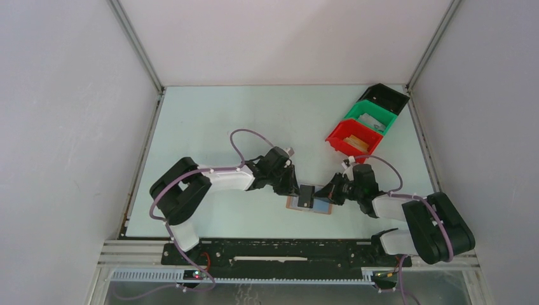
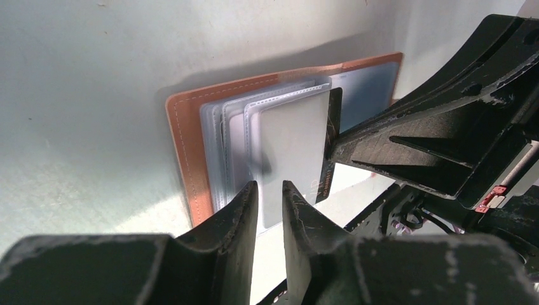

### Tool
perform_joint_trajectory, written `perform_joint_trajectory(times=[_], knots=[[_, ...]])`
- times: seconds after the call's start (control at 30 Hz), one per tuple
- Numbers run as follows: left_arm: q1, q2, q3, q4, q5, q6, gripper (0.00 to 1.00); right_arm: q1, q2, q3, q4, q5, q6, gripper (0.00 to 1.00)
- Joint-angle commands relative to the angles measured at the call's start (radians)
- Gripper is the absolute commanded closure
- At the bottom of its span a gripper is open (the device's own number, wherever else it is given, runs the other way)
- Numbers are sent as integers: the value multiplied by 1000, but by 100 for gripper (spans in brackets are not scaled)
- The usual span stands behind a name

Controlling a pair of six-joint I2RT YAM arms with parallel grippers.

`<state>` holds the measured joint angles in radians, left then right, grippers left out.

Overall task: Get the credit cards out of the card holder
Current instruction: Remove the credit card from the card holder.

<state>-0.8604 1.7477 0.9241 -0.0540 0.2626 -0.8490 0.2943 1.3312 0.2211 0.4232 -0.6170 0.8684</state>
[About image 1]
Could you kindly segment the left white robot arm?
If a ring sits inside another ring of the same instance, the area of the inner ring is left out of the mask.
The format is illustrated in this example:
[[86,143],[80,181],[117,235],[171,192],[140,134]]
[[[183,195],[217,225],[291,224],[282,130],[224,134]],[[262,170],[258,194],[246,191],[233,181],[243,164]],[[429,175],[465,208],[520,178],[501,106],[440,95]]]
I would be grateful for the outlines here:
[[253,191],[270,186],[279,196],[298,196],[299,186],[291,148],[272,147],[264,156],[239,166],[204,167],[190,157],[181,158],[149,189],[153,199],[149,215],[165,223],[177,242],[176,256],[185,264],[198,262],[201,248],[191,217],[209,193]]

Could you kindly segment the brown leather card holder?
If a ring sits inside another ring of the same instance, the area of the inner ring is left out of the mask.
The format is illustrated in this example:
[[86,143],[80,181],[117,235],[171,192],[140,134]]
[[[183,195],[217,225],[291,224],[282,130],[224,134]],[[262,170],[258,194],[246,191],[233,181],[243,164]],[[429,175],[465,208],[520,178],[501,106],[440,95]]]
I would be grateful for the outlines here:
[[[312,186],[315,186],[315,191],[318,191],[319,189],[322,188],[322,186],[319,186],[319,185],[312,185]],[[297,205],[297,198],[298,197],[289,196],[287,198],[286,208],[290,210],[297,210],[300,212],[310,212],[310,213],[324,214],[324,215],[330,215],[332,212],[332,205],[321,200],[316,200],[315,198],[314,198],[313,208],[311,209],[299,208]]]

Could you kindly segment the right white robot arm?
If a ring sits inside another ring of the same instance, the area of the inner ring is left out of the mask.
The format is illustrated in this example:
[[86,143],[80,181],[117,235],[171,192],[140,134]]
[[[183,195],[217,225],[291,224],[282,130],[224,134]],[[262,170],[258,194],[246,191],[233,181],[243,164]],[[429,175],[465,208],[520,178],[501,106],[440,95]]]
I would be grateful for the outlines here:
[[382,191],[372,166],[360,163],[360,159],[346,158],[344,171],[335,173],[314,197],[333,205],[354,201],[371,218],[406,224],[404,229],[389,229],[371,237],[369,255],[373,263],[385,266],[395,255],[418,256],[427,264],[451,262],[475,248],[474,234],[446,193],[403,194],[400,175],[397,188]]

